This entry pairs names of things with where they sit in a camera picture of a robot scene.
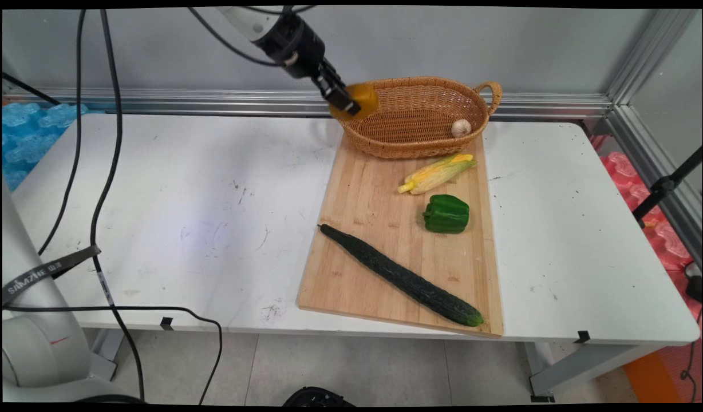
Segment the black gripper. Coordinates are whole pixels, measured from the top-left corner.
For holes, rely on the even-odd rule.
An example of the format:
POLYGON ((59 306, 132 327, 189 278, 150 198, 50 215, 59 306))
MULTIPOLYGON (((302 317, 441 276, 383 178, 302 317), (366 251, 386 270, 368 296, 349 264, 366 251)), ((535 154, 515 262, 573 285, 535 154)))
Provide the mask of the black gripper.
POLYGON ((312 78, 332 109, 354 116, 361 107, 346 90, 336 68, 325 58, 325 44, 297 14, 279 15, 253 44, 280 65, 291 78, 312 78))

